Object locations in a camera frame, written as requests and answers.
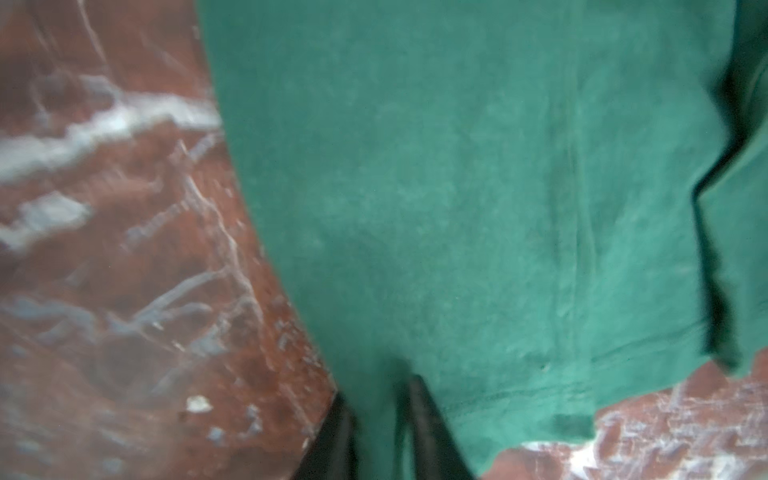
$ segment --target brown marble countertop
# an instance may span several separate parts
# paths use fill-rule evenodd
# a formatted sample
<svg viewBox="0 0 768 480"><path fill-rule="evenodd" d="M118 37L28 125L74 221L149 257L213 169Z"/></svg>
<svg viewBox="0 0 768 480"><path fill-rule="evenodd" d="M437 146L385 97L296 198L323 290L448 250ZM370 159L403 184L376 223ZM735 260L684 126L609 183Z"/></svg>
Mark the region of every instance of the brown marble countertop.
<svg viewBox="0 0 768 480"><path fill-rule="evenodd" d="M335 392L248 220L192 0L0 2L0 478L289 478ZM484 480L754 480L768 349Z"/></svg>

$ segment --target green garment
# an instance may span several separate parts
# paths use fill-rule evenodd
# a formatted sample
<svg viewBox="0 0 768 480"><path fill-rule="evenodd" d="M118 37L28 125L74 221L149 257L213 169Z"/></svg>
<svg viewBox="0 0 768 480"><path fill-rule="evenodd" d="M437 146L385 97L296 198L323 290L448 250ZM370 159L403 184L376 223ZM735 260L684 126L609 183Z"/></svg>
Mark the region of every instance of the green garment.
<svg viewBox="0 0 768 480"><path fill-rule="evenodd" d="M720 95L736 12L200 0L243 194L359 417L361 478L407 463L409 369L479 473L520 442L586 439L596 408L709 346L768 343L768 76L717 168L746 130ZM750 17L736 45L765 32Z"/></svg>

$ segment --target red marble surface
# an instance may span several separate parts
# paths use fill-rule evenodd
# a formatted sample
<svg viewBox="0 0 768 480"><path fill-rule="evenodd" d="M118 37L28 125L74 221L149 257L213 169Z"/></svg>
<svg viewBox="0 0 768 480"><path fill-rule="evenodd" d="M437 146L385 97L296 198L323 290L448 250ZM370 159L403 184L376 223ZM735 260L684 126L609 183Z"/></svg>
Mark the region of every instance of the red marble surface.
<svg viewBox="0 0 768 480"><path fill-rule="evenodd" d="M334 385L230 166L192 0L0 3L0 478L284 478Z"/></svg>
<svg viewBox="0 0 768 480"><path fill-rule="evenodd" d="M759 480L768 478L768 348L752 372L707 363L673 389L602 409L584 445L505 450L482 480Z"/></svg>

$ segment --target green cloth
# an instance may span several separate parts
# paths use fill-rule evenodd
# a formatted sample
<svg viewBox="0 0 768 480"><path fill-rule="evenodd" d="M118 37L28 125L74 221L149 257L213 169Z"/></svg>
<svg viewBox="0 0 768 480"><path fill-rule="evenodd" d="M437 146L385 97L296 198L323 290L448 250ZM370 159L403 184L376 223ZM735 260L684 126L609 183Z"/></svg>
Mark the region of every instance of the green cloth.
<svg viewBox="0 0 768 480"><path fill-rule="evenodd" d="M768 343L768 88L731 121L736 11L200 0L243 194L359 417L361 478L408 463L409 369L479 473L520 442L586 439L596 408L708 346Z"/></svg>

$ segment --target green fabric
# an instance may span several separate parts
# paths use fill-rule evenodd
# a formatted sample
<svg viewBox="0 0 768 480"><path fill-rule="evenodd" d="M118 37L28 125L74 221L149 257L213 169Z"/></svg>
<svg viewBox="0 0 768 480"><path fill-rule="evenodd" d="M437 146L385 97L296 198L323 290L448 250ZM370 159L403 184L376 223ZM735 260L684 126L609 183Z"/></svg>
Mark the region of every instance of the green fabric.
<svg viewBox="0 0 768 480"><path fill-rule="evenodd" d="M705 362L711 283L741 353L768 343L768 126L695 200L737 138L736 10L200 0L243 194L359 416L361 478L402 469L409 369L479 473Z"/></svg>

